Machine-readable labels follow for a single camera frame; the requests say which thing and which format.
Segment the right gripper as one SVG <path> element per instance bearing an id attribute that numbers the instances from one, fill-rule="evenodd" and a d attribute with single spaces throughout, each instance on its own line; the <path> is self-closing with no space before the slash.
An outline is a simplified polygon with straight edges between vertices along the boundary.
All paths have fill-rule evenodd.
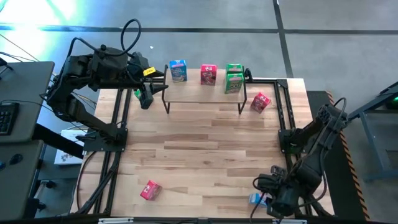
<path id="1" fill-rule="evenodd" d="M 260 174 L 253 180 L 253 187 L 272 195 L 267 213 L 276 218 L 293 215 L 297 209 L 299 190 L 287 171 L 279 166 L 271 167 L 271 175 Z"/>

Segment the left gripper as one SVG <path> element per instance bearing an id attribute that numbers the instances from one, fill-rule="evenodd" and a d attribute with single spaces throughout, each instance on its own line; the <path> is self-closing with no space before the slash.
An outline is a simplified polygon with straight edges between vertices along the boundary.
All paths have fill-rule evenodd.
<path id="1" fill-rule="evenodd" d="M 148 59 L 142 56 L 140 52 L 133 52 L 130 60 L 127 62 L 127 70 L 132 81 L 137 85 L 134 89 L 134 95 L 140 102 L 142 109 L 149 109 L 154 101 L 153 94 L 166 90 L 168 85 L 145 83 L 144 71 L 149 68 Z M 155 71 L 149 74 L 149 78 L 163 77 L 164 73 Z"/>

